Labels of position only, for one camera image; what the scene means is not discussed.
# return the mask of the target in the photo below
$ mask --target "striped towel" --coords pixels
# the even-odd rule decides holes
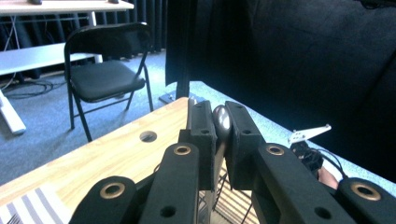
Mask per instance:
[[[68,223],[71,213],[50,186],[32,190],[7,205],[0,207],[0,224],[17,214],[24,224]]]

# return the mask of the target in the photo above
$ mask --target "black chair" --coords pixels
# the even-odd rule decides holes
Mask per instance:
[[[75,127],[74,118],[80,116],[85,134],[88,141],[91,142],[92,137],[84,114],[126,100],[128,100],[126,106],[128,110],[134,92],[143,89],[145,84],[147,85],[149,108],[150,111],[153,111],[149,71],[145,64],[150,49],[150,30],[145,23],[83,27],[68,37],[64,46],[64,74],[72,129]],[[73,53],[100,54],[103,57],[103,62],[72,66],[70,55]],[[137,71],[134,72],[124,61],[140,54],[143,55]],[[144,77],[140,76],[142,71],[144,71]],[[85,112],[82,109],[81,101],[97,103],[117,98],[125,93],[130,93],[128,99],[118,100]],[[74,114],[73,96],[78,108],[77,115]]]

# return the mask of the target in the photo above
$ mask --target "white desk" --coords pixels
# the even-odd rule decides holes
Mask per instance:
[[[107,1],[43,1],[42,5],[33,5],[27,0],[0,0],[0,16],[25,16],[42,14],[62,14],[87,12],[90,25],[96,25],[94,11],[121,11],[133,9],[134,5],[119,1],[118,4]],[[91,57],[79,54],[73,60]],[[0,76],[4,74],[25,71],[43,66],[64,62],[64,44],[42,47],[16,49],[0,52]],[[10,130],[15,134],[24,133],[26,127],[14,110],[8,99],[0,91],[0,111]]]

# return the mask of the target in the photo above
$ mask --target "white clamp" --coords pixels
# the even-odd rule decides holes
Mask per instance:
[[[329,124],[326,124],[326,126],[323,127],[318,127],[318,128],[313,128],[313,129],[305,129],[301,131],[293,131],[291,134],[290,138],[288,139],[289,143],[298,143],[298,142],[303,142],[305,140],[308,140],[312,137],[315,137],[317,135],[320,135],[321,133],[326,133],[332,128]]]

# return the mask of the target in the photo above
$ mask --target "chair backrest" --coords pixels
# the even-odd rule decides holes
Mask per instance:
[[[67,61],[70,54],[81,52],[131,58],[150,48],[150,29],[143,22],[87,26],[68,37],[64,58]]]

